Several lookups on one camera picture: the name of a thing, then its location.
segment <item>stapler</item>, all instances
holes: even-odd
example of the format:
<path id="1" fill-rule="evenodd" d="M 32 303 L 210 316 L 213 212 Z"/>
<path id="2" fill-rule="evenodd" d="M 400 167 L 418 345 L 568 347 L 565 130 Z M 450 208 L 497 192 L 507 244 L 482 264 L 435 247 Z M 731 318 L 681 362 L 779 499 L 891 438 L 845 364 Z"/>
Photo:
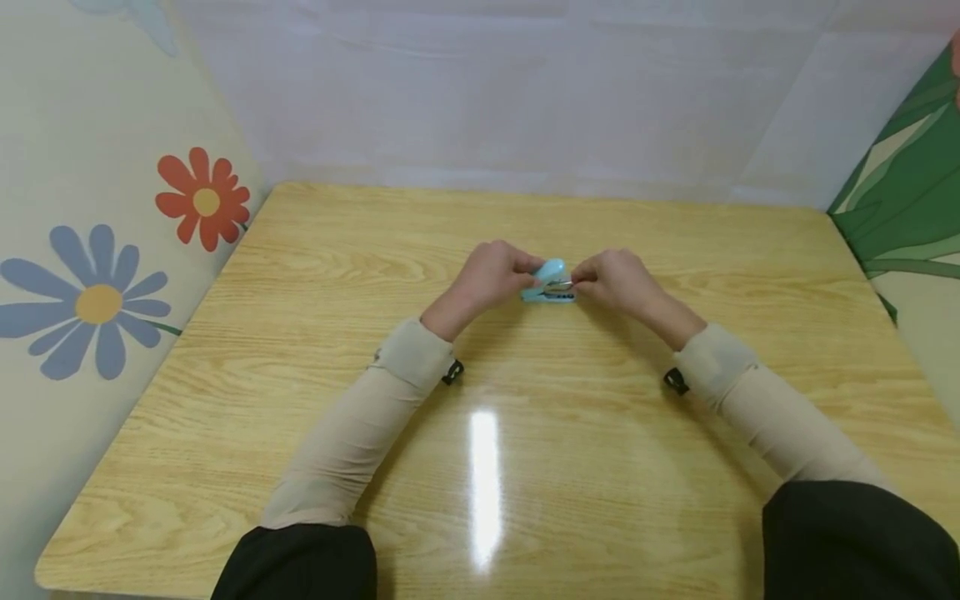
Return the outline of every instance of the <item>stapler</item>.
<path id="1" fill-rule="evenodd" d="M 540 282 L 540 287 L 533 287 L 520 292 L 524 302 L 573 302 L 573 282 L 566 274 L 566 265 L 560 258 L 551 258 L 543 263 L 534 277 Z"/>

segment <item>wood grain surface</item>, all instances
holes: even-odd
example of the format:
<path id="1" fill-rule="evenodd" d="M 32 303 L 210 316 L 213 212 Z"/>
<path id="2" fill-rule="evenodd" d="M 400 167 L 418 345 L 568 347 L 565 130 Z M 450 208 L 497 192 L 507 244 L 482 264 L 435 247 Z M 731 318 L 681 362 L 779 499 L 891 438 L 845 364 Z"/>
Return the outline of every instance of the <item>wood grain surface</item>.
<path id="1" fill-rule="evenodd" d="M 960 534 L 960 444 L 827 216 L 807 209 L 285 183 L 36 570 L 48 588 L 206 598 L 300 438 L 403 318 L 504 238 L 639 253 Z M 666 348 L 586 301 L 513 302 L 457 343 L 361 502 L 383 597 L 758 598 L 778 481 Z"/>

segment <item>black clip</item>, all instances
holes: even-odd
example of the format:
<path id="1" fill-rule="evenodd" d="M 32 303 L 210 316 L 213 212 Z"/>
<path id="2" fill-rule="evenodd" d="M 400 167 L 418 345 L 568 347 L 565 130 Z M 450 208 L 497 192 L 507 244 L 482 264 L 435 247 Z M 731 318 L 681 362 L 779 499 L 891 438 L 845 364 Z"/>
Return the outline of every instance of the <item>black clip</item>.
<path id="1" fill-rule="evenodd" d="M 676 367 L 666 372 L 666 375 L 663 376 L 663 383 L 672 388 L 677 396 L 683 396 L 690 391 L 690 386 L 686 385 L 686 381 L 684 381 L 684 374 Z"/>
<path id="2" fill-rule="evenodd" d="M 453 364 L 450 365 L 449 371 L 446 372 L 446 375 L 440 378 L 440 380 L 446 385 L 453 385 L 453 380 L 460 376 L 460 373 L 464 372 L 464 364 L 457 360 L 453 359 Z"/>

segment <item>blue flower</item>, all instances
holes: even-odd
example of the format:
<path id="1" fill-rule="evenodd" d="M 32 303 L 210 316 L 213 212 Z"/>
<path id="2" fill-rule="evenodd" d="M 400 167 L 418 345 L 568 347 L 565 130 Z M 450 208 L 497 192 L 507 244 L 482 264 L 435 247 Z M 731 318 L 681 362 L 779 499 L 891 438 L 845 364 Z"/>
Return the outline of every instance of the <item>blue flower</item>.
<path id="1" fill-rule="evenodd" d="M 170 314 L 170 304 L 144 299 L 167 284 L 167 275 L 158 271 L 131 285 L 140 250 L 124 246 L 114 260 L 113 230 L 106 225 L 90 232 L 89 256 L 80 236 L 67 226 L 50 231 L 50 244 L 80 286 L 29 260 L 3 261 L 0 276 L 6 281 L 54 301 L 0 305 L 0 338 L 22 338 L 49 329 L 27 351 L 32 356 L 50 352 L 40 372 L 60 380 L 80 370 L 86 350 L 98 334 L 97 371 L 103 378 L 113 379 L 127 363 L 121 328 L 147 348 L 160 343 L 159 331 L 131 313 L 148 317 Z"/>

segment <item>hand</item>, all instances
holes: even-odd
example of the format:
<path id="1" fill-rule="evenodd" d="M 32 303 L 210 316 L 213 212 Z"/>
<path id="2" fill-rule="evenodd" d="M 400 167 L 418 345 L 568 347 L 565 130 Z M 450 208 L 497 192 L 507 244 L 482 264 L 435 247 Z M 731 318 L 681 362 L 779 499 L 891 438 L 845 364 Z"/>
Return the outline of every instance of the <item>hand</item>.
<path id="1" fill-rule="evenodd" d="M 641 321 L 653 304 L 667 297 L 643 261 L 626 249 L 591 256 L 577 265 L 570 278 L 578 293 Z"/>
<path id="2" fill-rule="evenodd" d="M 420 317 L 427 329 L 452 342 L 485 311 L 534 287 L 531 275 L 543 259 L 514 248 L 503 240 L 473 249 L 460 274 Z"/>
<path id="3" fill-rule="evenodd" d="M 578 293 L 637 319 L 676 351 L 707 328 L 707 322 L 667 294 L 629 250 L 604 250 L 591 256 L 570 278 Z"/>

